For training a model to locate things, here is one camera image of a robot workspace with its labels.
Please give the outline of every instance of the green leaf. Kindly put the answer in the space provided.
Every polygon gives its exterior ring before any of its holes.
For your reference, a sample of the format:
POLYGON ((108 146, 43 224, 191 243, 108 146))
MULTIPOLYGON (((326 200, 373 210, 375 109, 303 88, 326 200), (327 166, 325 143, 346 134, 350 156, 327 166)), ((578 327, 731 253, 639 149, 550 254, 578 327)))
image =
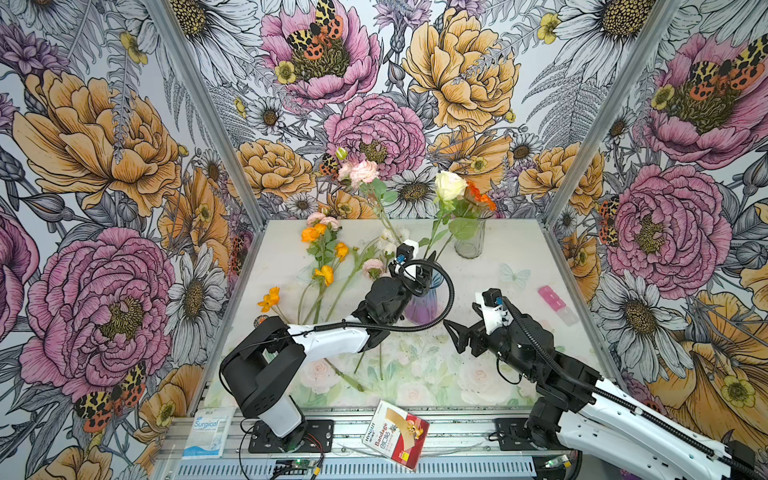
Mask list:
POLYGON ((448 224, 448 230, 457 240, 469 240, 475 236, 478 229, 478 221, 475 218, 455 218, 448 224))
POLYGON ((384 194, 381 197, 382 197, 382 200, 381 200, 382 204, 388 205, 392 202, 397 201, 397 192, 392 192, 392 191, 384 192, 384 194))
POLYGON ((446 233, 448 233, 448 229, 447 228, 445 230, 439 231, 437 233, 437 235, 435 235, 435 239, 432 242, 433 243, 438 243, 440 241, 440 239, 445 236, 446 233))
POLYGON ((386 193, 386 184, 382 182, 379 178, 373 179, 372 182, 373 185, 373 191, 376 192, 376 195, 381 197, 383 194, 386 193))

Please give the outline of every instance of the white rose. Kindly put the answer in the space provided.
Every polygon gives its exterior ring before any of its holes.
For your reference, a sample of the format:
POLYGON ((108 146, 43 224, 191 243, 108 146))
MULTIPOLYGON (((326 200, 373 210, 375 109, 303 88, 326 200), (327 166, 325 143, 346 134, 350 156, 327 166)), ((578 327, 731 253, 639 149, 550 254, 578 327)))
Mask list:
POLYGON ((443 171, 435 177, 437 196, 444 202, 449 202, 459 195, 464 194, 467 182, 453 172, 443 171))
POLYGON ((437 401, 423 383, 406 382, 397 386, 396 403, 399 406, 433 406, 437 401))
POLYGON ((458 386, 462 400, 470 405, 505 405, 515 394, 512 385, 498 376, 496 360, 490 355, 468 360, 458 371, 458 386))
POLYGON ((299 371, 299 380, 315 393, 328 393, 341 377, 333 371, 325 360, 318 360, 305 365, 299 371))

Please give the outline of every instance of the pink peony illustration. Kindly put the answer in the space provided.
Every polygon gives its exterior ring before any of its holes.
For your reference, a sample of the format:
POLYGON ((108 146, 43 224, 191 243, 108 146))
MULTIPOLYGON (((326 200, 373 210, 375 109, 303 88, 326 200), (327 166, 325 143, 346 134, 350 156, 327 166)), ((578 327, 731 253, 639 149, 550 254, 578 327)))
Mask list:
POLYGON ((348 162, 379 164, 379 176, 388 180, 403 170, 416 170, 424 160, 426 140, 419 116, 407 107, 377 94, 353 98, 341 114, 326 120, 327 152, 345 148, 348 162))
POLYGON ((608 247, 615 273, 629 270, 675 300, 695 293, 725 261, 731 229, 715 181, 692 165, 641 168, 619 196, 617 247, 608 247))
POLYGON ((170 349, 163 329, 174 280, 163 250, 128 228, 54 253, 29 290, 36 336, 24 345, 22 378, 78 399, 110 391, 141 361, 154 373, 170 349))
POLYGON ((713 170, 730 164, 768 134, 768 108, 763 108, 768 105, 768 73, 743 90, 717 87, 703 101, 690 96, 691 65, 701 61, 722 65, 747 47, 746 42, 737 47, 730 43, 728 38, 718 45, 714 35, 705 39, 696 34, 656 78, 650 117, 642 127, 644 140, 654 151, 713 170))
POLYGON ((261 48, 266 51, 263 64, 275 69, 278 81, 304 108, 348 101, 373 88, 379 73, 378 36, 368 36, 354 8, 347 13, 340 2, 334 5, 336 16, 343 22, 342 37, 333 46, 326 45, 323 57, 317 60, 306 60, 302 52, 294 51, 286 41, 295 31, 310 29, 310 23, 315 21, 314 5, 309 13, 296 10, 290 16, 281 11, 279 16, 266 15, 261 21, 261 48))
POLYGON ((0 340, 16 324, 24 305, 24 284, 38 263, 35 241, 14 217, 0 210, 0 340))

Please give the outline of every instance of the floral tablecloth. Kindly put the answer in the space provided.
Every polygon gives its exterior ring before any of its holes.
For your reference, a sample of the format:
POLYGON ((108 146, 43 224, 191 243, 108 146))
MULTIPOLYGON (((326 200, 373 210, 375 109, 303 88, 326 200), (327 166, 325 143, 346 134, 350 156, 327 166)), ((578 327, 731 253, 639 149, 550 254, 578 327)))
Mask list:
MULTIPOLYGON (((396 220, 395 225, 407 228, 411 238, 419 239, 429 235, 432 222, 396 220)), ((297 304, 309 278, 307 267, 313 261, 300 239, 305 226, 303 220, 270 222, 245 294, 227 333, 223 355, 253 330, 253 321, 260 315, 256 303, 272 286, 280 287, 280 308, 295 321, 297 304)), ((362 247, 381 230, 382 225, 377 220, 347 220, 343 221, 339 240, 362 247)), ((497 286, 523 313, 530 313, 554 333, 558 350, 602 370, 581 323, 566 326, 536 293, 539 287, 549 285, 575 311, 535 220, 489 221, 485 251, 480 257, 466 260, 448 248, 440 257, 440 263, 455 284, 456 299, 448 317, 450 320, 465 325, 478 321, 479 317, 472 312, 475 291, 497 286)), ((343 264, 336 282, 326 292, 326 299, 336 297, 338 290, 334 288, 340 288, 343 281, 339 280, 348 276, 351 268, 351 262, 343 264)), ((341 297, 331 320, 341 319, 352 312, 368 292, 370 284, 358 274, 341 297)), ((316 290, 310 289, 310 293, 307 297, 313 300, 316 290)), ((440 286, 438 299, 444 302, 445 298, 447 287, 440 286)), ((305 312, 311 300, 305 300, 305 312)), ((321 319, 327 314, 328 303, 330 301, 324 302, 321 319)), ((365 392, 354 389, 327 362, 320 360, 305 365, 296 375, 290 387, 293 399, 308 409, 373 407, 380 399, 404 407, 446 408, 528 407, 535 401, 534 385, 523 379, 518 386, 513 386, 498 376, 495 357, 491 353, 478 358, 469 350, 457 354, 443 326, 420 333, 390 334, 382 343, 381 358, 378 348, 368 351, 354 373, 360 355, 341 355, 330 361, 357 380, 365 392)), ((506 365, 502 365, 502 373, 513 381, 517 379, 517 373, 506 365)), ((206 407, 236 405, 216 376, 204 404, 206 407)))

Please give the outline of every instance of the orange flower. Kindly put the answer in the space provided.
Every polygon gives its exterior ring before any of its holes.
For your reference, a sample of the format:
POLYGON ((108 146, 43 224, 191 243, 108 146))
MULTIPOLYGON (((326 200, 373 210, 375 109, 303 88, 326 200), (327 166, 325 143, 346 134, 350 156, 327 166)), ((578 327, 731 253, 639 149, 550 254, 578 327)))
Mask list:
POLYGON ((323 265, 323 268, 315 269, 315 277, 323 278, 326 281, 326 286, 331 286, 333 283, 333 268, 328 265, 323 265))
POLYGON ((305 228, 301 232, 301 241, 303 242, 313 242, 318 238, 320 238, 320 233, 314 227, 305 228))
POLYGON ((336 256, 339 258, 340 261, 344 261, 344 258, 346 258, 346 255, 349 253, 349 247, 342 243, 338 242, 336 244, 336 256))
POLYGON ((270 288, 270 293, 264 296, 264 301, 257 303, 257 305, 261 307, 262 313, 267 313, 270 311, 270 308, 278 303, 280 303, 280 288, 273 286, 270 288))

